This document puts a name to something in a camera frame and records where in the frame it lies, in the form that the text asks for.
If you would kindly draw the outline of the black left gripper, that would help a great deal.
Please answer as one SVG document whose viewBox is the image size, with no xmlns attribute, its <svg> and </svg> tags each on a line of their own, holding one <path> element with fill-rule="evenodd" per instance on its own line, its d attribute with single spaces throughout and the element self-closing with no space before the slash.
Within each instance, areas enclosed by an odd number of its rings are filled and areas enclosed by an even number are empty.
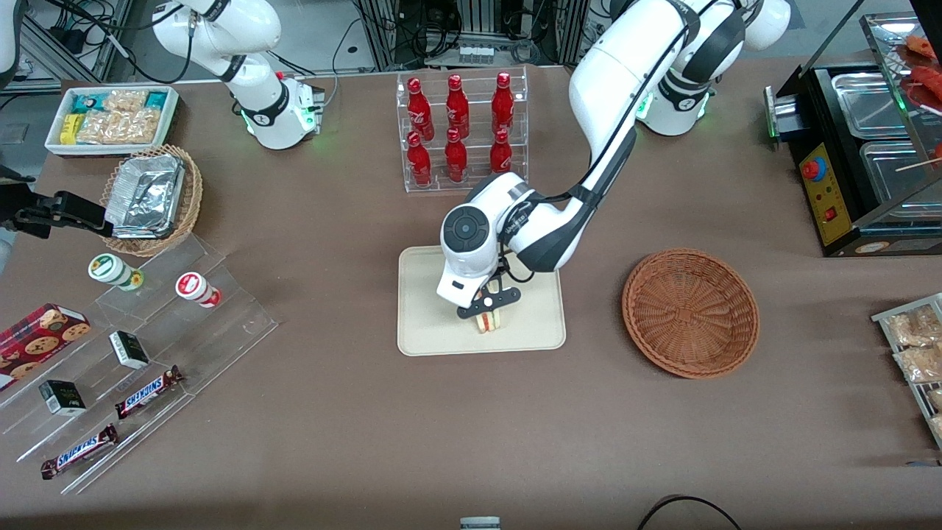
<svg viewBox="0 0 942 530">
<path fill-rule="evenodd" d="M 489 312 L 495 311 L 495 319 L 502 319 L 505 306 L 515 304 L 521 299 L 521 291 L 518 288 L 507 288 L 504 291 L 492 292 L 488 289 L 481 289 L 467 308 L 459 306 L 457 316 L 460 319 L 470 319 L 475 317 L 475 321 L 480 328 L 488 328 Z"/>
</svg>

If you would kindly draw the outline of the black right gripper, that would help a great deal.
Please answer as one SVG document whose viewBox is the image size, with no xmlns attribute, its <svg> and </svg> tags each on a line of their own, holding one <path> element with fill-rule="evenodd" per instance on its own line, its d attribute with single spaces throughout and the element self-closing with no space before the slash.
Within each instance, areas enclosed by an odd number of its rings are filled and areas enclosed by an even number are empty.
<svg viewBox="0 0 942 530">
<path fill-rule="evenodd" d="M 50 208 L 21 209 L 21 220 L 10 221 L 10 231 L 24 233 L 38 239 L 49 239 L 52 226 L 73 227 L 110 238 L 113 225 L 107 221 L 107 209 L 67 191 L 58 191 Z"/>
</svg>

